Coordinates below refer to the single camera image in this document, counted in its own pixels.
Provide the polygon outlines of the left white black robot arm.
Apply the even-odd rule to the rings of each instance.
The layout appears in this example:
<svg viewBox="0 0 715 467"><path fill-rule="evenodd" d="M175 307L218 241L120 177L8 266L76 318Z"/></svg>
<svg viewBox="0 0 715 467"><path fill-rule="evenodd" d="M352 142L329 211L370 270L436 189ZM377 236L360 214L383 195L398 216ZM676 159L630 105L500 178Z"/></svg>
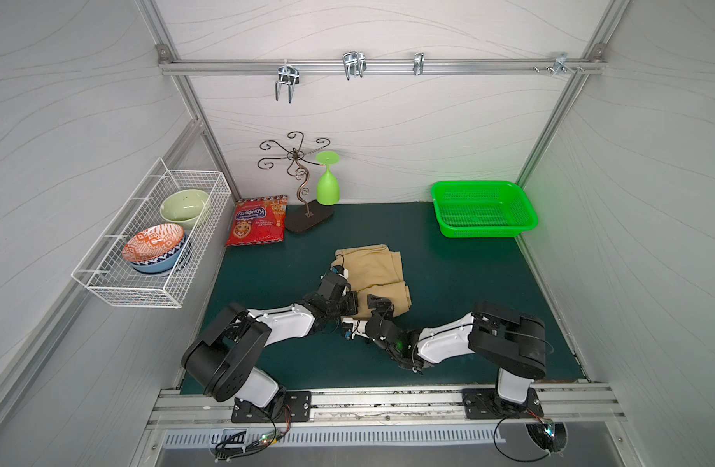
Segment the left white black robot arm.
<svg viewBox="0 0 715 467"><path fill-rule="evenodd" d="M316 291L277 309L225 307L188 347L182 367L217 402L237 399L277 418L286 390L256 367L266 346L305 338L358 312L357 293L343 266L330 268Z"/></svg>

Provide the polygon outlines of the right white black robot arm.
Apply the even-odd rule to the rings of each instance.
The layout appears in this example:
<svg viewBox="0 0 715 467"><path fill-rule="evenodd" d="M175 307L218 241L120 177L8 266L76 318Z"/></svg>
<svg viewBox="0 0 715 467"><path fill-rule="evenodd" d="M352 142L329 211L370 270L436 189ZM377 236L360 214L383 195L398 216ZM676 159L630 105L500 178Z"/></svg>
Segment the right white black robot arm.
<svg viewBox="0 0 715 467"><path fill-rule="evenodd" d="M531 385L546 376L548 342L538 317L481 301L458 320L407 331L394 322L391 301L370 296L369 303L374 305L369 318L342 320L344 335L373 342L402 369L419 374L448 359L475 354L499 368L493 400L515 407L528 404Z"/></svg>

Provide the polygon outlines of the tan long pants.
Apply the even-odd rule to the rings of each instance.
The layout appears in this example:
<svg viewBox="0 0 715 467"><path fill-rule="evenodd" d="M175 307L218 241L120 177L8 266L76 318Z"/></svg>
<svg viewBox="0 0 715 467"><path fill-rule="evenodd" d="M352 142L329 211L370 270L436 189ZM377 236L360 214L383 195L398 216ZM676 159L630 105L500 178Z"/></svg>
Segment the tan long pants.
<svg viewBox="0 0 715 467"><path fill-rule="evenodd" d="M358 294L358 309L353 319L367 320L371 317L367 303L369 295L390 300L394 316L410 310L412 301L404 279L401 254L390 251L386 244L336 250L332 264L343 266L348 271L349 284Z"/></svg>

